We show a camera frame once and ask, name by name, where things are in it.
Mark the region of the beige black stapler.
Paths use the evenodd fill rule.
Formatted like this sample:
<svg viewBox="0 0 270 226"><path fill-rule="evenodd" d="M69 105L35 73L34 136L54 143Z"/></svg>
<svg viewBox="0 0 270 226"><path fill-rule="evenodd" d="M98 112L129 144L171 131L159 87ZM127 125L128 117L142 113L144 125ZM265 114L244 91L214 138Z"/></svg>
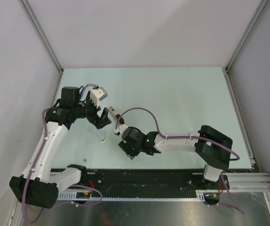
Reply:
<svg viewBox="0 0 270 226"><path fill-rule="evenodd" d="M109 112L114 116L114 118L116 119L116 122L120 125L120 124L124 124L124 118L111 106L109 107Z"/></svg>

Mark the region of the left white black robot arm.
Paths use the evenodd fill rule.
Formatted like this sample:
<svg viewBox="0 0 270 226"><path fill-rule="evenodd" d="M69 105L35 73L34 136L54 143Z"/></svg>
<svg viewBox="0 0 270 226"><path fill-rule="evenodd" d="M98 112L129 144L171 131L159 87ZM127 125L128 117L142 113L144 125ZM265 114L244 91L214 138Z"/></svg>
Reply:
<svg viewBox="0 0 270 226"><path fill-rule="evenodd" d="M50 178L51 165L60 144L77 119L87 119L96 129L111 124L109 110L101 110L100 102L107 97L103 87L92 84L85 99L82 99L88 85L63 87L61 97L55 104L43 111L43 131L38 145L27 167L18 177L13 176L9 186L17 200L22 204L50 209L64 190L75 185L83 188L88 183L87 169L70 164L62 172Z"/></svg>

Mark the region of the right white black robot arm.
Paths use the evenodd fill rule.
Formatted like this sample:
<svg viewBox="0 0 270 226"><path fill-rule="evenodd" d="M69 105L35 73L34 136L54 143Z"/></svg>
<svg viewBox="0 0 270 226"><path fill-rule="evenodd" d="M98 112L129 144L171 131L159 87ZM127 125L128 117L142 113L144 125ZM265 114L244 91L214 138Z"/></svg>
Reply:
<svg viewBox="0 0 270 226"><path fill-rule="evenodd" d="M118 146L133 159L139 153L154 155L167 151L192 152L205 161L202 185L214 188L221 172L229 169L233 140L210 126L203 125L197 132L184 136L161 136L158 131L144 134L136 127L120 125L114 134L121 136Z"/></svg>

